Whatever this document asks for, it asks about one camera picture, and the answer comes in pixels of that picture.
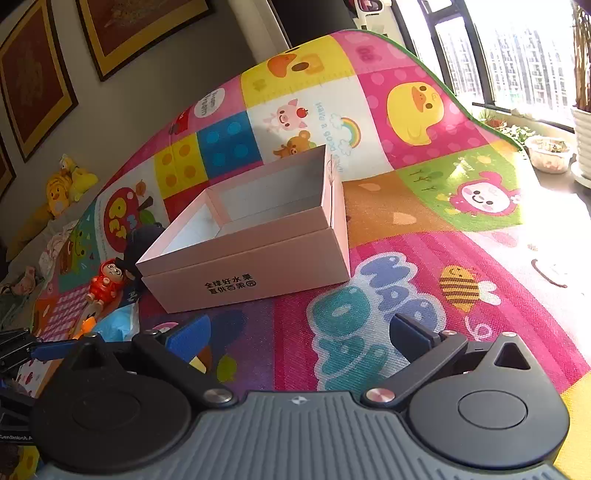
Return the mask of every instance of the play mat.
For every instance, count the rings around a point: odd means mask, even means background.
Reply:
[[[557,465],[588,478],[589,282],[568,277],[565,287],[557,258],[545,256],[571,250],[572,237],[552,243],[566,223],[556,205],[544,206],[518,145],[472,117],[409,52],[366,31],[334,33],[251,68],[140,148],[62,250],[35,307],[39,335],[71,334],[91,277],[122,256],[134,229],[166,226],[208,185],[320,144],[344,181],[351,281],[175,315],[147,292],[141,327],[207,313],[212,333],[199,358],[240,394],[361,392],[406,364],[389,342],[397,312],[473,340],[516,331],[570,410]],[[222,293],[243,275],[214,288]],[[196,288],[206,283],[196,279]],[[136,301],[128,287],[109,311]],[[54,368],[25,365],[20,381],[35,394]]]

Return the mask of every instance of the open cardboard box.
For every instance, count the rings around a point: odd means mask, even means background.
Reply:
[[[206,188],[137,266],[169,313],[349,280],[343,186],[326,146]]]

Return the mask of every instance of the window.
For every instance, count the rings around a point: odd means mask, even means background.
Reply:
[[[396,0],[420,59],[466,106],[520,108],[572,124],[570,0]],[[408,12],[414,11],[414,17]]]

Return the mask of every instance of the gray wall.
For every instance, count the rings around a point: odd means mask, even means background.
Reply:
[[[254,65],[226,0],[212,3],[214,14],[166,38],[101,83],[75,0],[52,1],[78,106],[25,164],[0,102],[0,133],[17,174],[0,201],[0,237],[6,243],[45,202],[46,181],[57,171],[63,153],[104,183],[166,122]],[[0,43],[31,4],[25,1],[0,24]]]

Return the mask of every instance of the picture frame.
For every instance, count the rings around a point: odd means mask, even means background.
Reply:
[[[0,200],[15,178],[14,168],[12,168],[6,146],[4,146],[4,140],[0,137]]]
[[[0,87],[12,132],[26,162],[78,105],[50,0],[35,0],[0,46]]]
[[[209,0],[150,0],[126,11],[117,0],[76,0],[101,82],[169,35],[213,12]]]

